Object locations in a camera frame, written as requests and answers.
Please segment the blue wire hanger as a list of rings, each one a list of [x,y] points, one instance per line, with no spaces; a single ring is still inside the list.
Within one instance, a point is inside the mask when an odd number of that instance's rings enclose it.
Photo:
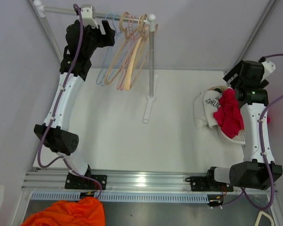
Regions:
[[[101,74],[102,74],[102,72],[103,72],[103,70],[104,70],[104,65],[105,65],[107,56],[108,56],[108,54],[109,54],[109,49],[110,49],[110,46],[108,46],[108,48],[107,48],[107,51],[106,51],[104,60],[103,60],[102,65],[101,65],[101,70],[100,70],[100,72],[99,72],[99,74],[98,74],[98,76],[97,76],[97,79],[96,79],[96,84],[97,84],[97,85],[100,85],[100,86],[102,86],[102,87],[105,86],[105,85],[102,84],[103,76],[102,76]]]
[[[120,29],[117,27],[118,24],[116,24],[117,17],[120,17],[120,15],[109,13],[109,14],[106,14],[105,19],[108,19],[109,17],[110,17],[110,20],[112,21],[112,27],[116,32],[115,43],[117,43],[118,38],[122,35]],[[104,84],[104,85],[105,85],[104,78],[108,73],[108,68],[113,61],[113,57],[115,57],[116,54],[117,54],[117,52],[115,50],[115,47],[110,47],[109,54],[107,56],[107,59],[106,59],[105,65],[104,65],[104,70],[101,74],[103,76],[102,84]],[[117,70],[120,68],[120,65],[123,63],[125,55],[126,55],[126,52],[121,50],[121,54],[118,57],[118,59],[116,60],[116,63],[114,64],[114,66],[112,67],[112,71],[110,72],[108,79],[112,79],[112,77],[117,74]]]

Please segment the beige wooden hanger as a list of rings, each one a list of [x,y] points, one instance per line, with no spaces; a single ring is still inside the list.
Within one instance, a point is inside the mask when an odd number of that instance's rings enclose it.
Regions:
[[[120,32],[124,35],[124,41],[117,53],[115,54],[106,75],[104,76],[104,84],[110,85],[119,73],[124,69],[126,59],[128,57],[128,51],[130,47],[128,43],[133,41],[134,35],[137,33],[137,27],[134,26],[135,16],[132,16],[129,12],[124,12],[119,20]]]

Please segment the red t shirt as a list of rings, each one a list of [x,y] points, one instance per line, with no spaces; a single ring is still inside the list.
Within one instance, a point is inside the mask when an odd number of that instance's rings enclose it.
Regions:
[[[221,131],[230,139],[235,138],[241,130],[244,130],[239,103],[233,89],[228,88],[223,92],[219,99],[219,107],[213,113],[213,117]]]

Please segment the green white raglan shirt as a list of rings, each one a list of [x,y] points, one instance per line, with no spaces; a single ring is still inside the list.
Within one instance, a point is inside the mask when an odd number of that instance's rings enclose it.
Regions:
[[[205,90],[200,93],[193,103],[193,114],[196,128],[209,126],[211,129],[217,125],[213,116],[220,107],[219,100],[223,93],[214,90]]]

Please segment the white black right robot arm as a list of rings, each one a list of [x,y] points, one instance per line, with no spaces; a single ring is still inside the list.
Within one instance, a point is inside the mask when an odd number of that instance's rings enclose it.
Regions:
[[[225,76],[236,92],[244,123],[245,146],[243,162],[230,168],[211,167],[205,179],[209,190],[217,190],[222,183],[235,187],[267,190],[283,174],[275,163],[269,144],[267,111],[269,106],[266,80],[275,70],[271,61],[241,60]]]

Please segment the beige t shirt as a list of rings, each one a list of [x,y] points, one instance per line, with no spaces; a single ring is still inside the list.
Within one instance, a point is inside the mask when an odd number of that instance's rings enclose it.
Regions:
[[[214,90],[214,91],[218,91],[220,93],[223,93],[229,88],[230,87],[227,87],[227,86],[214,86],[214,87],[209,88],[208,90]]]

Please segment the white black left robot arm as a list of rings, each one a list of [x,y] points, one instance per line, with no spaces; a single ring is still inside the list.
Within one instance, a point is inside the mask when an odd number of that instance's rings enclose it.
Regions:
[[[82,189],[92,184],[87,174],[89,165],[78,152],[79,136],[70,132],[70,117],[77,95],[86,81],[91,68],[91,57],[97,48],[114,46],[115,30],[107,20],[102,26],[84,26],[79,20],[67,27],[63,59],[60,64],[58,88],[48,115],[41,125],[36,124],[34,133],[40,144],[37,162],[41,168],[48,168],[61,159],[76,177],[75,183]]]

